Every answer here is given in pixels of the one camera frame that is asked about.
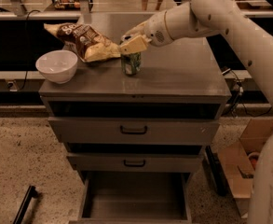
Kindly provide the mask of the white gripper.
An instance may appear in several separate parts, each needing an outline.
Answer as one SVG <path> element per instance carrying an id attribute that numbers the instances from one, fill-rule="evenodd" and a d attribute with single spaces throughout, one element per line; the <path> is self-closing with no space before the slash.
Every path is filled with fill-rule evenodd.
<path id="1" fill-rule="evenodd" d="M 161 11 L 151 16 L 135 27 L 128 30 L 121 37 L 119 45 L 123 55 L 138 53 L 147 50 L 149 39 L 156 47 L 169 45 L 173 42 L 166 24 L 166 11 Z"/>

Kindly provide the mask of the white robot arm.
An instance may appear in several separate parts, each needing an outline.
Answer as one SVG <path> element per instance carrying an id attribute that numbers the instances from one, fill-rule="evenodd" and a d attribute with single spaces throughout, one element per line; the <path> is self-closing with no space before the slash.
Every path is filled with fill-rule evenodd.
<path id="1" fill-rule="evenodd" d="M 235 0 L 188 0 L 155 13 L 125 33 L 123 54 L 184 37 L 220 34 L 273 108 L 273 36 L 241 14 Z M 273 224 L 273 134 L 260 152 L 247 224 Z"/>

